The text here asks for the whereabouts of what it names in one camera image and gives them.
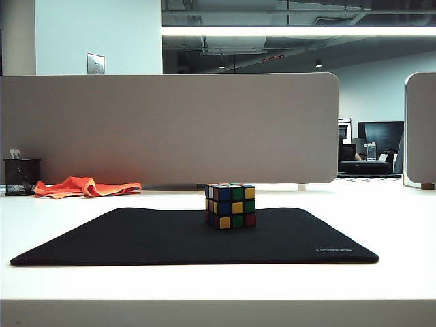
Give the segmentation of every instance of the black monitor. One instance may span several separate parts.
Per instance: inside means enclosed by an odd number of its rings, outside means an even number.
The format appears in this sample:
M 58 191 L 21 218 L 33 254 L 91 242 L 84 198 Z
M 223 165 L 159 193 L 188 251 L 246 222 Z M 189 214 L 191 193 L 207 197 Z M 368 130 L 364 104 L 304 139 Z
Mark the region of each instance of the black monitor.
M 351 142 L 352 142 L 352 119 L 351 118 L 338 119 L 338 135 L 342 136 L 344 144 L 351 144 Z
M 401 135 L 404 132 L 404 121 L 360 121 L 358 137 L 366 138 L 368 143 L 374 142 L 377 153 L 394 150 L 398 153 Z

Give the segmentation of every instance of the white desk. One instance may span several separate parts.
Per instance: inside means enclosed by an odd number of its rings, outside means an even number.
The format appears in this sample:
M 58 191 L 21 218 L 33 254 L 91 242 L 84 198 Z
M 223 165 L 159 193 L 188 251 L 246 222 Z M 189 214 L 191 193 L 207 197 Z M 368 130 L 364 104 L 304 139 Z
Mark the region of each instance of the white desk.
M 398 179 L 256 186 L 257 208 L 307 209 L 379 262 L 17 268 L 11 258 L 111 209 L 201 209 L 204 195 L 3 193 L 2 326 L 436 326 L 436 191 Z

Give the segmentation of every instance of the water bottle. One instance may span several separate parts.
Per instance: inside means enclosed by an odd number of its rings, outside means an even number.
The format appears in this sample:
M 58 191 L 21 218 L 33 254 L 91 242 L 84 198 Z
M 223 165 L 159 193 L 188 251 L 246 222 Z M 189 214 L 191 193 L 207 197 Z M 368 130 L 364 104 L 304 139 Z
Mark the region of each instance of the water bottle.
M 367 161 L 375 161 L 377 160 L 377 153 L 375 151 L 375 143 L 368 143 L 364 145 L 367 148 Z

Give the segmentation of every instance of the ceiling light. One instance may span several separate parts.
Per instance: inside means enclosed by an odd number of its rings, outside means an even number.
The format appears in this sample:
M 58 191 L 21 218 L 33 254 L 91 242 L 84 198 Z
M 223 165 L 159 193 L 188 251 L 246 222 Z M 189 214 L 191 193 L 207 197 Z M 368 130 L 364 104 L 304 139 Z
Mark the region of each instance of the ceiling light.
M 165 36 L 436 36 L 436 27 L 252 26 L 162 27 Z

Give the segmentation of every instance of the desk surface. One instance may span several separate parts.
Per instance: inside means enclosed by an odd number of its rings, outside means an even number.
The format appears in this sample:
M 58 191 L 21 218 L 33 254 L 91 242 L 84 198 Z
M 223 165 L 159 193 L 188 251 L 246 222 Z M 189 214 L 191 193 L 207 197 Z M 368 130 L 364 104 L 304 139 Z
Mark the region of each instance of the desk surface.
M 204 195 L 201 191 L 142 191 L 134 196 L 53 200 L 2 193 L 3 322 L 17 319 L 13 315 L 24 307 L 16 305 L 29 300 L 413 300 L 436 309 L 436 191 L 404 187 L 397 178 L 335 180 L 307 185 L 306 191 L 297 191 L 297 185 L 256 186 L 257 208 L 306 209 L 375 252 L 379 262 L 17 268 L 9 265 L 11 258 L 114 208 L 201 209 Z M 245 282 L 237 278 L 214 282 L 222 276 L 244 276 Z M 428 319 L 436 322 L 436 313 Z

